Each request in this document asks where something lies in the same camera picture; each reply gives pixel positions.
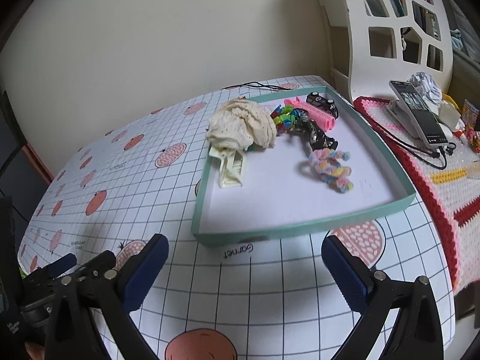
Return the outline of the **black toy car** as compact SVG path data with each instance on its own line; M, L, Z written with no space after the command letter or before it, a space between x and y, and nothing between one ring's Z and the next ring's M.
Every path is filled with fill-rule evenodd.
M320 96L318 92L311 92L306 97L306 102L313 107L333 116L335 119L338 118L338 108L336 107L333 99Z

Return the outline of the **crumpled white tissue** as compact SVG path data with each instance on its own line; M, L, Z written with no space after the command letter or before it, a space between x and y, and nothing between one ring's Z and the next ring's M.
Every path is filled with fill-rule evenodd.
M408 82L410 82L421 95L430 111L437 116L439 114L439 106L441 105L443 94L434 78L428 73L416 72L411 75Z

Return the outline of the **pink hair roller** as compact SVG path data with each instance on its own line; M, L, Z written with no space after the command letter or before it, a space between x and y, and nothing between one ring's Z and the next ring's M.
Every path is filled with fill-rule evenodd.
M313 119L324 132L328 132L335 127L336 119L334 116L316 108L307 102L301 101L299 97L297 97L295 100L285 99L284 104L306 111L310 118Z

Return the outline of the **cream plastic folding stand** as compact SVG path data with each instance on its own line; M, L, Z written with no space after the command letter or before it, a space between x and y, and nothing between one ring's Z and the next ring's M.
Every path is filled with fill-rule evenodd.
M217 149L212 146L209 156L220 161L218 180L220 188L243 186L247 169L244 150Z

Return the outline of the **white lattice shelf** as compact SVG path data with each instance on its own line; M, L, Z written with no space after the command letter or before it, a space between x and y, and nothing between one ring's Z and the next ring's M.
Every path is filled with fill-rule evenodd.
M452 79L453 50L442 0L319 0L337 92L393 98L392 80L425 72L442 91Z

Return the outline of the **colourful block puzzle toy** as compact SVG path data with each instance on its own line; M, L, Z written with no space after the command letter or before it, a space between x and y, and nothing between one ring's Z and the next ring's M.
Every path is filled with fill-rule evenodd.
M277 135L288 133L294 127L295 116L292 114L293 110L292 105L279 105L270 114L275 124Z

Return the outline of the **teal white tray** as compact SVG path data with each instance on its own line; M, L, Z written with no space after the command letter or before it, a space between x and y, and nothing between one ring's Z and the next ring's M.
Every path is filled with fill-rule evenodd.
M334 89L321 85L339 117L329 135L341 151L351 191L335 191L308 164L311 147L301 135L283 134L272 149L245 155L241 186L219 186L220 161L208 157L196 198L191 232L204 245L265 241L311 233L389 216L405 210L416 190L383 139Z

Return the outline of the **cream lace cloth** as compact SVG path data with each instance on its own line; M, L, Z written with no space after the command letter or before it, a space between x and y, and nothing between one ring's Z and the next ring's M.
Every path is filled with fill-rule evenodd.
M262 106L242 97L221 105L208 120L206 139L216 149L245 151L275 146L276 125Z

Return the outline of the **smartphone on stand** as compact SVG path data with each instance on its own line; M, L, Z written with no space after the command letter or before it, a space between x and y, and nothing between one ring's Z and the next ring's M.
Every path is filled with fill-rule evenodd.
M441 127L411 83L390 80L389 86L396 99L390 100L386 108L411 137L421 139L432 150L445 146L452 140L452 135L445 134L446 129Z

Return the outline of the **pomegranate grid tablecloth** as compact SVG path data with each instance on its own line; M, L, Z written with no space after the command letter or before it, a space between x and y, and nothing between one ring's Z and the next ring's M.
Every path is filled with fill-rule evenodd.
M323 233L210 248L191 232L209 116L248 88L152 111L80 148L32 214L18 259L29 272L73 253L128 254L155 233L168 261L133 321L163 355L199 329L231 341L240 359L329 359L359 316L320 256Z

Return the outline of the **crochet red white mat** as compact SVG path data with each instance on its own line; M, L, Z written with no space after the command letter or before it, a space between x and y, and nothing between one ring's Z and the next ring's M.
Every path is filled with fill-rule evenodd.
M457 138L452 155L416 157L400 148L392 136L424 149L422 140L411 137L387 110L389 101L358 97L353 102L382 134L409 174L439 232L447 259L454 294L479 281L479 178L467 176L467 168L479 161L478 154Z

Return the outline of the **black gold action figure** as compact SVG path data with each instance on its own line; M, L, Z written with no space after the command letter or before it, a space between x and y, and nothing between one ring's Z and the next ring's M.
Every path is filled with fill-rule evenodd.
M292 114L295 116L295 124L289 132L303 133L307 137L312 150L337 149L338 142L327 136L306 111L294 108Z

